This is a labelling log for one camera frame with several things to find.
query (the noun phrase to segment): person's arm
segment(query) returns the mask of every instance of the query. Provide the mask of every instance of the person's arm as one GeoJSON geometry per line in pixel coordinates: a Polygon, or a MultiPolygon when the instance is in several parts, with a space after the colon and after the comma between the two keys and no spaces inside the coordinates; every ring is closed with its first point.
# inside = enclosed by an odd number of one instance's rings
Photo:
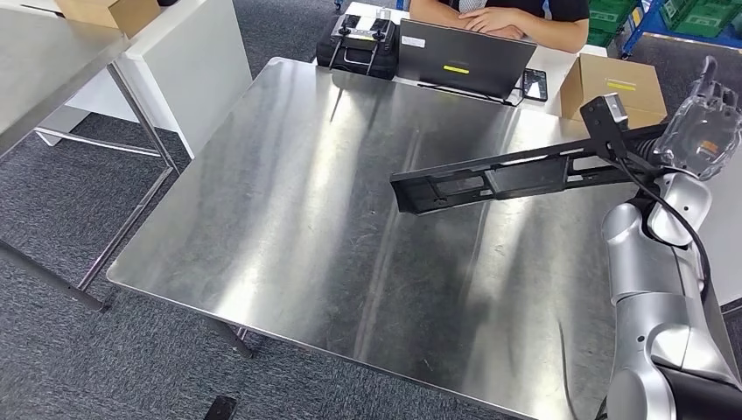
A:
{"type": "Polygon", "coordinates": [[[533,16],[520,9],[515,10],[513,25],[536,43],[567,53],[576,53],[585,46],[587,32],[590,29],[590,19],[557,22],[533,16]]]}
{"type": "Polygon", "coordinates": [[[465,26],[470,31],[490,32],[513,25],[538,44],[567,53],[576,53],[585,46],[589,29],[589,19],[557,22],[506,7],[486,7],[463,13],[459,17],[465,21],[471,19],[465,26]]]}
{"type": "Polygon", "coordinates": [[[409,5],[409,17],[428,24],[459,29],[464,29],[471,21],[468,18],[459,18],[457,11],[438,0],[412,0],[409,5]]]}

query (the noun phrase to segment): blue shelf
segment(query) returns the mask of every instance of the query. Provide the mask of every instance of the blue shelf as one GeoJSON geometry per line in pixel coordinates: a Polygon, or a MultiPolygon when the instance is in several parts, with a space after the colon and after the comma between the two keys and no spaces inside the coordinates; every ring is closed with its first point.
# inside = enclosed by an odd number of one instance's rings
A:
{"type": "Polygon", "coordinates": [[[687,35],[684,33],[677,33],[669,30],[668,27],[665,25],[665,22],[662,20],[662,15],[660,14],[661,6],[662,0],[654,0],[651,7],[649,7],[649,10],[644,13],[644,16],[642,17],[639,24],[637,24],[635,27],[632,24],[633,31],[631,33],[631,36],[621,48],[621,52],[624,55],[628,55],[631,52],[636,42],[639,41],[639,38],[644,33],[654,33],[678,39],[705,42],[707,44],[713,44],[717,46],[742,48],[742,39],[737,38],[736,34],[734,33],[734,28],[731,25],[724,28],[724,30],[716,38],[697,37],[694,35],[687,35]]]}

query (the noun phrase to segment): laptop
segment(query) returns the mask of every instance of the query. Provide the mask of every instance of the laptop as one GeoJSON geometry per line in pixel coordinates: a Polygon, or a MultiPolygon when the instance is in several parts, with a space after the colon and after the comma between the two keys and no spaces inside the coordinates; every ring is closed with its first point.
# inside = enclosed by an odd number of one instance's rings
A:
{"type": "Polygon", "coordinates": [[[397,75],[507,99],[536,44],[414,20],[400,24],[397,75]]]}

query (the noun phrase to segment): black shirt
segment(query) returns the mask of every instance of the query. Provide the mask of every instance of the black shirt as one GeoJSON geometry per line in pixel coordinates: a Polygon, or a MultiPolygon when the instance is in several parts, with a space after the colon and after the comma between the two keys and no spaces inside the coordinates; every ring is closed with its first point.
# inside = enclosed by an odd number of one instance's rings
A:
{"type": "MultiPolygon", "coordinates": [[[[438,0],[450,5],[454,10],[459,9],[459,0],[438,0]]],[[[485,7],[515,7],[522,11],[544,17],[544,0],[487,0],[485,7]]],[[[558,22],[577,22],[590,17],[588,0],[549,0],[551,19],[558,22]]]]}

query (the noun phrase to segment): smartphone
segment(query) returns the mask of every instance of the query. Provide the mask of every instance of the smartphone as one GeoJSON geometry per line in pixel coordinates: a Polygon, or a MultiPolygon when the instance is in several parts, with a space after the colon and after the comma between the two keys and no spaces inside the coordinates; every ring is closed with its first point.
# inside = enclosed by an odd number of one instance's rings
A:
{"type": "Polygon", "coordinates": [[[523,97],[539,102],[546,102],[549,99],[546,72],[532,68],[523,70],[523,97]]]}
{"type": "Polygon", "coordinates": [[[224,395],[217,395],[213,400],[204,420],[230,420],[235,415],[237,400],[224,395]]]}

